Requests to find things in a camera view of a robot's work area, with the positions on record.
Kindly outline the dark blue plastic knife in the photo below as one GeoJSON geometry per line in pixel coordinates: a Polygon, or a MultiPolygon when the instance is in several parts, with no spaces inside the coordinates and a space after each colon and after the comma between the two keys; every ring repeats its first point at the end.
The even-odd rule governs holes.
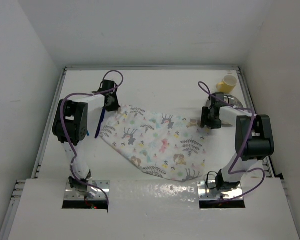
{"type": "Polygon", "coordinates": [[[100,131],[101,131],[101,126],[102,126],[102,123],[104,121],[104,118],[105,118],[105,113],[106,113],[106,109],[105,107],[102,108],[102,111],[101,111],[101,114],[100,114],[100,118],[99,118],[99,122],[98,122],[98,125],[97,125],[97,129],[96,129],[96,132],[95,132],[95,136],[94,138],[97,139],[99,134],[100,134],[100,131]]]}

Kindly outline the grey reindeer plate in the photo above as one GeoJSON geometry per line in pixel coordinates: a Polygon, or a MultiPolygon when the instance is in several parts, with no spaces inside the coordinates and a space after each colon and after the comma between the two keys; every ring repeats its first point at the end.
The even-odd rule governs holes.
{"type": "MultiPolygon", "coordinates": [[[[241,103],[241,101],[238,99],[238,98],[236,98],[235,96],[233,96],[233,95],[231,95],[231,94],[228,94],[228,93],[224,93],[223,94],[223,100],[225,101],[225,102],[227,102],[228,104],[230,104],[230,105],[233,105],[233,106],[236,106],[236,107],[238,107],[238,108],[243,108],[244,106],[243,106],[243,104],[241,103]]],[[[206,101],[206,103],[205,103],[205,107],[210,107],[211,106],[211,100],[210,100],[210,97],[208,97],[208,100],[206,101]]],[[[221,122],[221,125],[223,126],[223,127],[231,127],[231,125],[230,124],[228,124],[227,122],[225,122],[225,121],[222,121],[221,122]]]]}

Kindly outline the yellow mug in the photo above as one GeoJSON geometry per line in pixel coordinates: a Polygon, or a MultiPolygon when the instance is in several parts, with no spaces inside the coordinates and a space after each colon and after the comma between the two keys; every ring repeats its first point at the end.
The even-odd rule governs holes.
{"type": "Polygon", "coordinates": [[[216,89],[225,94],[230,94],[236,87],[238,80],[233,75],[226,75],[221,82],[216,85],[216,89]]]}

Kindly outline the patterned cloth placemat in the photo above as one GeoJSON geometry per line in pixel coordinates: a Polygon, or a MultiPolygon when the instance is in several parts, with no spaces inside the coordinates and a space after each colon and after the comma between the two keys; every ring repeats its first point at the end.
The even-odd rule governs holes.
{"type": "Polygon", "coordinates": [[[197,119],[125,105],[99,136],[145,174],[178,182],[204,175],[210,129],[197,119]]]}

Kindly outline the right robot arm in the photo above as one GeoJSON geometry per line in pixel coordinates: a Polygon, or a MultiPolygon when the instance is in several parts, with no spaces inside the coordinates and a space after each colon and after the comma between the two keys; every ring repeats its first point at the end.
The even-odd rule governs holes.
{"type": "Polygon", "coordinates": [[[274,153],[271,120],[268,115],[229,104],[221,92],[209,94],[208,101],[209,106],[204,106],[201,112],[202,128],[217,130],[223,122],[235,127],[235,154],[215,177],[217,191],[230,191],[239,186],[245,174],[258,170],[252,168],[257,161],[274,153]]]}

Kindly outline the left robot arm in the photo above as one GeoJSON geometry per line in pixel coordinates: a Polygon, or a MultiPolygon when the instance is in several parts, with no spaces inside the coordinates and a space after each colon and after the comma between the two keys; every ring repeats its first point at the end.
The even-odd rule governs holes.
{"type": "Polygon", "coordinates": [[[92,113],[97,112],[101,119],[105,111],[119,109],[117,91],[122,84],[104,79],[97,91],[71,93],[58,103],[52,133],[65,151],[69,168],[68,180],[73,188],[86,191],[101,189],[92,183],[92,173],[85,158],[83,142],[90,134],[89,117],[92,113]]]}

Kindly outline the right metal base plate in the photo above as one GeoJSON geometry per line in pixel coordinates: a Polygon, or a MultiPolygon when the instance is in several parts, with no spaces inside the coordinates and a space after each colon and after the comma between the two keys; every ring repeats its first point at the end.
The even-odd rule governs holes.
{"type": "Polygon", "coordinates": [[[198,197],[201,202],[214,201],[243,201],[243,190],[241,185],[231,190],[217,190],[215,180],[197,181],[198,197]]]}

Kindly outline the metal base plate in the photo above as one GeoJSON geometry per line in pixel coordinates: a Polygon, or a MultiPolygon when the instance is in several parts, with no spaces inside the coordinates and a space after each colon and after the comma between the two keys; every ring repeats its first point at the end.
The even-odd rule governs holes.
{"type": "MultiPolygon", "coordinates": [[[[89,183],[102,189],[107,194],[107,196],[110,195],[111,182],[109,180],[93,179],[90,180],[89,183]]],[[[106,200],[105,194],[95,187],[80,185],[77,183],[71,185],[70,181],[67,181],[63,197],[65,201],[83,201],[85,197],[87,197],[89,200],[106,200]]]]}
{"type": "Polygon", "coordinates": [[[215,180],[197,181],[198,197],[201,202],[214,201],[243,201],[243,190],[241,185],[231,190],[217,190],[215,180]]]}

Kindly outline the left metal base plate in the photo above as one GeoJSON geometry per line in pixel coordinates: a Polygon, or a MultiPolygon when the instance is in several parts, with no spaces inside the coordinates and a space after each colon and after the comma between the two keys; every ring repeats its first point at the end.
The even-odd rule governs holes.
{"type": "MultiPolygon", "coordinates": [[[[89,183],[102,189],[107,194],[107,196],[110,195],[111,182],[109,180],[93,179],[90,180],[89,183]]],[[[85,197],[87,197],[89,200],[106,200],[105,194],[95,187],[80,185],[77,183],[71,185],[70,181],[67,181],[63,197],[65,201],[83,201],[85,197]]]]}

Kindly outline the aluminium table frame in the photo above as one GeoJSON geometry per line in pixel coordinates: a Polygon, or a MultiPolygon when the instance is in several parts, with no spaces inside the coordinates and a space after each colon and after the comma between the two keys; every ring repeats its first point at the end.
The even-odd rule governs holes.
{"type": "Polygon", "coordinates": [[[94,178],[110,180],[106,210],[62,209],[69,175],[65,152],[51,128],[59,98],[98,89],[108,70],[124,83],[121,105],[200,117],[210,89],[236,66],[67,67],[61,74],[31,179],[10,220],[9,240],[293,240],[298,239],[280,179],[266,178],[244,198],[245,208],[200,209],[195,181],[179,183],[141,173],[101,139],[87,137],[94,178]]]}

